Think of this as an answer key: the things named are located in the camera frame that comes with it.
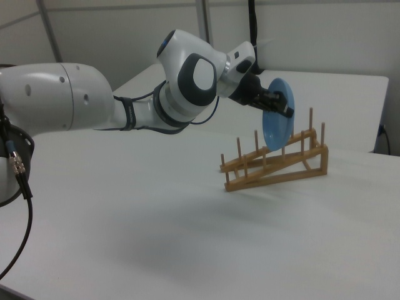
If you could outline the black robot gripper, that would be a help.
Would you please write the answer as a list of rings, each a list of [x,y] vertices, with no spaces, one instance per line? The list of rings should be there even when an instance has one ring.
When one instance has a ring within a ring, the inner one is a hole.
[[[244,75],[229,98],[243,106],[248,105],[263,111],[272,111],[285,118],[292,118],[294,115],[294,109],[289,107],[284,93],[272,92],[263,88],[260,79],[253,73]]]

